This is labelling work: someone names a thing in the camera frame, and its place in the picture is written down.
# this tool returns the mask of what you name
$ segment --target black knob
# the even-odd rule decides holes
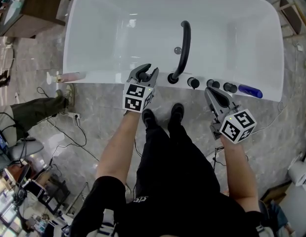
[[[192,87],[193,89],[198,88],[199,85],[200,85],[199,80],[197,80],[196,78],[193,78],[193,77],[190,77],[190,78],[188,79],[187,83],[188,83],[188,85],[189,85],[190,87]]]
[[[220,89],[220,83],[218,81],[214,81],[211,79],[207,81],[207,87],[213,87],[213,88]]]
[[[224,85],[223,85],[223,89],[225,91],[228,91],[228,92],[231,92],[231,93],[236,93],[237,92],[237,86],[236,85],[233,85],[231,83],[228,83],[226,82]]]
[[[149,79],[149,75],[148,75],[147,73],[144,73],[144,72],[140,73],[140,74],[138,75],[138,77],[139,77],[139,79],[140,79],[141,81],[146,81],[146,80]]]

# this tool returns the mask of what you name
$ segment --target power strip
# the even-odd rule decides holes
[[[68,112],[67,113],[68,117],[71,117],[72,119],[80,119],[80,114],[79,113],[72,113],[72,112]]]

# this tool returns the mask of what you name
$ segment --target hand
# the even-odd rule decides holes
[[[241,144],[233,144],[230,142],[225,136],[221,135],[220,140],[224,146],[225,149],[227,150],[238,150],[239,148],[242,148]]]

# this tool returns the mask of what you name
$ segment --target black shoe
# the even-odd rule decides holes
[[[172,108],[172,116],[169,123],[181,123],[184,115],[184,107],[181,103],[177,103]]]
[[[157,126],[155,115],[150,109],[145,109],[142,112],[142,120],[146,128]]]

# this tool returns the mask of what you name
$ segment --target olive green pants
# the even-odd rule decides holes
[[[38,98],[32,101],[11,105],[13,118],[23,127],[16,127],[17,140],[25,137],[25,132],[38,122],[62,112],[68,106],[68,100],[63,96],[56,98]]]

